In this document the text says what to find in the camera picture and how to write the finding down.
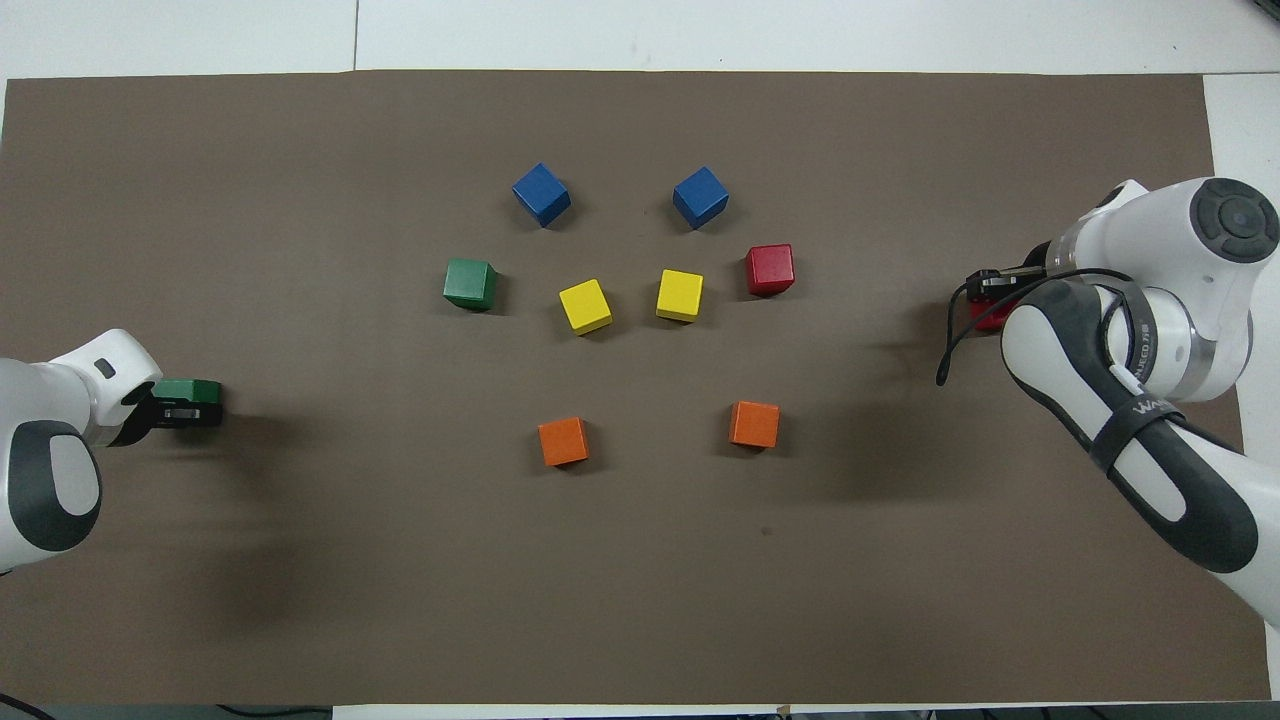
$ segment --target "blue cube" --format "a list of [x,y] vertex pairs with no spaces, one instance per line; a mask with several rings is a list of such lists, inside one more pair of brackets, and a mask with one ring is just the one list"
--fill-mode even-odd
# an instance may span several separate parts
[[689,227],[698,229],[728,206],[728,191],[716,174],[703,165],[676,186],[671,200],[680,214],[689,220]]
[[538,224],[547,227],[563,213],[570,204],[568,188],[559,181],[547,165],[538,163],[534,169],[525,173],[525,177],[511,186],[520,204],[529,210],[529,214],[538,219]]

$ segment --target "yellow cube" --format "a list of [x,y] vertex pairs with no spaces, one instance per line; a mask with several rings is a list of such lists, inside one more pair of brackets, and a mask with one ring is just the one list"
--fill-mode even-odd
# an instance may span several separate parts
[[609,304],[605,302],[604,291],[600,290],[600,281],[595,278],[562,290],[561,305],[564,306],[568,327],[573,328],[575,334],[586,334],[613,322]]
[[658,284],[658,316],[692,323],[703,300],[703,277],[680,270],[663,270]]

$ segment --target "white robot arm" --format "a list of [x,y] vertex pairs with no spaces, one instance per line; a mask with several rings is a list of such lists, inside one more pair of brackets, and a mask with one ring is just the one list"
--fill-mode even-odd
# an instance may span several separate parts
[[49,363],[0,359],[0,573],[88,536],[101,506],[90,447],[111,445],[159,379],[120,329]]
[[[1161,538],[1280,626],[1280,471],[1170,402],[1216,397],[1244,370],[1277,232],[1271,202],[1236,181],[1123,183],[1048,243],[1048,277],[1025,288],[1001,350]],[[1053,277],[1068,272],[1083,274]]]

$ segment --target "cube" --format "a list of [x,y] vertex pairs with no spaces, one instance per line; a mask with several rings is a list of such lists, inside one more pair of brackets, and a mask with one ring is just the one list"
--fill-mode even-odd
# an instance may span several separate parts
[[581,418],[566,418],[538,425],[538,439],[543,445],[543,462],[548,468],[586,460],[586,428]]
[[494,291],[498,287],[498,273],[484,260],[465,260],[454,258],[444,273],[444,297],[467,310],[488,310],[493,307]]
[[676,186],[671,200],[689,222],[689,227],[698,229],[728,206],[728,191],[716,174],[703,165]]
[[156,380],[156,384],[151,387],[151,395],[154,397],[216,405],[223,401],[223,384],[215,380],[197,380],[193,378],[164,378]]
[[746,252],[746,290],[751,295],[777,295],[796,282],[790,245],[760,245]]
[[511,191],[544,228],[570,206],[568,188],[541,163],[516,181]]
[[584,336],[613,322],[609,304],[604,300],[604,290],[595,278],[562,290],[561,305],[564,306],[564,316],[568,318],[568,327],[573,328],[573,334]]
[[733,416],[730,419],[728,441],[750,447],[774,447],[778,445],[778,418],[782,415],[777,405],[764,402],[733,404]]
[[703,277],[680,270],[663,270],[658,284],[658,316],[692,323],[703,300]]

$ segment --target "orange cube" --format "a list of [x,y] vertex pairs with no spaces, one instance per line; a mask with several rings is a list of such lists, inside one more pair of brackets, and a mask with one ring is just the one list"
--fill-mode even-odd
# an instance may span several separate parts
[[778,418],[782,410],[777,405],[764,402],[733,404],[733,416],[728,424],[728,441],[751,447],[774,447],[778,445]]
[[538,425],[538,439],[543,443],[543,462],[548,466],[586,460],[586,428],[581,418],[566,418]]

